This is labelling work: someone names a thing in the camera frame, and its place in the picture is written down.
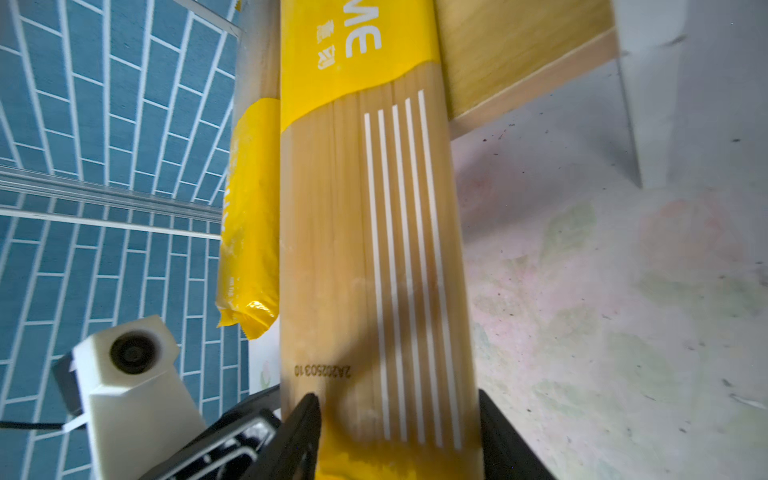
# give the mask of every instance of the white stripe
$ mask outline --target white stripe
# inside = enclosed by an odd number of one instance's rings
[[[109,58],[111,60],[116,61],[117,63],[122,63],[123,65],[126,65],[131,68],[135,68],[136,70],[141,70],[141,67],[136,65],[135,63],[131,63],[128,60],[123,60],[122,58],[118,57],[117,55],[110,55]]]
[[[419,443],[426,441],[424,436],[424,407],[422,399],[422,377],[419,364],[419,337],[416,333],[416,309],[413,302],[413,272],[411,271],[411,239],[408,232],[408,205],[406,204],[406,184],[402,172],[402,145],[400,143],[400,116],[397,105],[392,106],[392,126],[395,131],[395,156],[397,159],[397,186],[400,192],[400,219],[402,223],[402,246],[406,261],[406,297],[411,323],[411,356],[413,357],[413,385],[416,400],[416,431]]]
[[[386,131],[384,110],[379,110],[379,146],[382,155],[382,181],[384,190],[384,220],[386,223],[387,253],[389,257],[389,294],[392,297],[392,324],[395,327],[395,374],[397,378],[398,413],[400,416],[400,439],[406,442],[406,388],[402,377],[402,343],[400,340],[400,311],[397,300],[397,269],[395,265],[395,240],[392,232],[392,201],[389,198],[389,165],[386,158]]]
[[[451,424],[453,426],[453,447],[462,447],[461,426],[458,423],[458,401],[456,399],[456,378],[453,369],[453,354],[451,349],[451,329],[448,324],[448,307],[445,301],[445,279],[442,273],[442,253],[440,249],[440,230],[437,221],[437,206],[435,205],[435,181],[432,179],[432,152],[429,149],[429,126],[427,125],[427,109],[424,101],[424,91],[419,90],[419,113],[422,121],[422,142],[424,143],[424,164],[427,173],[427,194],[429,195],[429,216],[432,218],[432,239],[435,251],[435,267],[437,269],[437,287],[440,299],[440,319],[442,324],[442,345],[445,350],[445,370],[448,376],[448,400],[451,406]]]
[[[408,124],[408,147],[411,154],[411,176],[413,177],[413,209],[416,212],[416,234],[419,238],[419,262],[422,271],[422,295],[424,296],[424,319],[427,331],[429,388],[432,392],[432,415],[435,422],[435,444],[438,447],[442,447],[442,423],[437,390],[437,366],[435,365],[435,338],[432,335],[432,306],[429,303],[429,281],[427,279],[424,223],[422,222],[421,187],[419,186],[419,169],[416,166],[416,142],[413,134],[413,114],[411,112],[410,98],[406,98],[406,123]]]
[[[368,157],[368,201],[371,208],[371,240],[373,248],[373,278],[376,285],[376,323],[379,326],[379,374],[382,383],[382,423],[384,439],[390,439],[389,433],[389,394],[387,393],[386,347],[384,343],[384,311],[382,308],[382,277],[379,265],[379,226],[376,220],[376,192],[373,183],[373,151],[371,147],[371,116],[365,114],[366,156]]]
[[[35,123],[38,126],[40,142],[43,145],[42,150],[45,154],[45,166],[48,169],[46,173],[50,174],[53,171],[51,148],[48,146],[48,137],[45,136],[43,131],[43,129],[45,129],[45,124],[43,122],[43,110],[40,108],[40,97],[38,97],[38,95],[35,93],[38,89],[35,87],[35,76],[32,74],[32,62],[29,59],[29,49],[27,47],[27,38],[24,35],[24,27],[22,26],[22,16],[18,12],[18,0],[11,0],[8,2],[8,6],[11,9],[13,26],[16,30],[18,50],[22,54],[22,67],[24,68],[24,76],[27,81],[27,87],[29,89],[29,100],[32,103],[32,110],[35,113]]]
[[[74,94],[74,79],[72,77],[72,46],[69,38],[69,19],[67,16],[67,0],[57,0],[58,18],[61,23],[61,50],[64,52],[65,80],[69,96],[69,116],[72,119],[72,135],[74,135],[74,157],[82,156],[80,145],[80,123],[78,120],[77,97]],[[75,162],[74,172],[79,180],[83,180],[83,165]]]

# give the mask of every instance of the stain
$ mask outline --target stain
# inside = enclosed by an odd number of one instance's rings
[[[592,235],[596,223],[594,208],[588,202],[575,205],[553,217],[544,233],[540,264],[557,262],[581,249]]]
[[[677,381],[667,360],[642,338],[609,333],[607,350],[615,372],[641,395],[654,401],[677,400]]]

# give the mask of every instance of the yellow label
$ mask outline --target yellow label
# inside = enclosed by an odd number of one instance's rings
[[[343,95],[440,61],[432,0],[283,0],[280,131]]]

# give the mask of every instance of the blue tile wall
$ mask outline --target blue tile wall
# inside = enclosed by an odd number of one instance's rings
[[[235,37],[173,0],[2,0],[0,24],[0,165],[220,207]]]
[[[168,216],[35,195],[0,191],[0,203],[171,224]],[[181,346],[179,374],[209,424],[247,394],[247,343],[238,327],[216,328],[218,240],[23,220],[0,217],[0,418],[66,421],[50,375],[55,361],[88,335],[152,314]],[[173,224],[207,227],[184,218]],[[0,435],[3,478],[72,480],[90,469],[85,431]]]

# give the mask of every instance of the camera lens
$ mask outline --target camera lens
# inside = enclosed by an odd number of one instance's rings
[[[157,361],[157,346],[142,332],[129,332],[118,337],[109,351],[112,363],[129,375],[144,373]]]

